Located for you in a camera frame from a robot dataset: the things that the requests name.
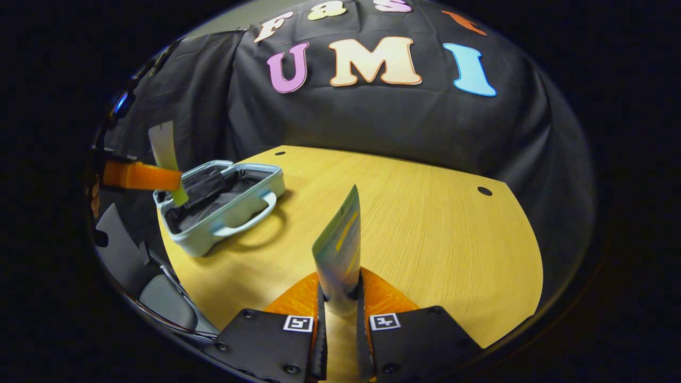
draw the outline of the black liner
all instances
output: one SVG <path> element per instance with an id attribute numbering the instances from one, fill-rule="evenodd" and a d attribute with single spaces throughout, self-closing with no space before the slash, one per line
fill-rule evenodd
<path id="1" fill-rule="evenodd" d="M 165 222 L 171 233 L 178 234 L 189 229 L 272 174 L 239 170 L 223 176 L 221 170 L 207 169 L 183 182 L 189 200 L 165 212 Z M 169 200 L 170 194 L 161 193 L 159 199 Z"/>

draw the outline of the wooden table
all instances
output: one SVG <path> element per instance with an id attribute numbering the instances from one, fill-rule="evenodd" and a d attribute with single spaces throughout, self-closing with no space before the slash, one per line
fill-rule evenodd
<path id="1" fill-rule="evenodd" d="M 287 188 L 254 228 L 191 258 L 159 221 L 182 285 L 217 328 L 241 309 L 264 309 L 315 271 L 312 244 L 354 184 L 362 210 L 362 266 L 420 307 L 443 306 L 483 348 L 534 314 L 543 279 L 539 247 L 506 184 L 306 147 L 282 146 L 244 162 L 280 166 Z M 354 316 L 327 310 L 328 382 L 357 381 L 355 323 Z"/>

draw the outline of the blue light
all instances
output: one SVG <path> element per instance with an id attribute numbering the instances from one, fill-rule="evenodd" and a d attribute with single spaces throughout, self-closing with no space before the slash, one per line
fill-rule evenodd
<path id="1" fill-rule="evenodd" d="M 125 101 L 125 99 L 127 99 L 127 92 L 125 92 L 123 94 L 123 96 L 121 96 L 121 99 L 116 104 L 116 108 L 114 108 L 114 114 L 118 113 L 118 110 L 121 109 L 121 105 L 123 105 L 123 102 Z"/>

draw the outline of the light blue letter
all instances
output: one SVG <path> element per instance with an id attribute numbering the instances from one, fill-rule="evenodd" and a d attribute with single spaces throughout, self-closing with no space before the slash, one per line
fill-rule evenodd
<path id="1" fill-rule="evenodd" d="M 469 93 L 493 97 L 496 90 L 490 86 L 485 77 L 485 71 L 480 63 L 482 54 L 468 46 L 444 44 L 446 50 L 454 54 L 456 65 L 459 67 L 459 78 L 454 80 L 454 86 Z"/>

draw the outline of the gray chair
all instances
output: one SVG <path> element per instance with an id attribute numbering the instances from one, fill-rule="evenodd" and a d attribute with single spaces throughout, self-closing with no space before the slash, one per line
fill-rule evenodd
<path id="1" fill-rule="evenodd" d="M 144 243 L 138 247 L 126 231 L 116 204 L 111 204 L 97 222 L 109 236 L 107 247 L 96 247 L 109 273 L 134 299 L 165 319 L 188 329 L 217 334 L 219 331 L 191 302 L 170 265 L 150 261 Z M 152 260 L 157 257 L 151 254 Z"/>

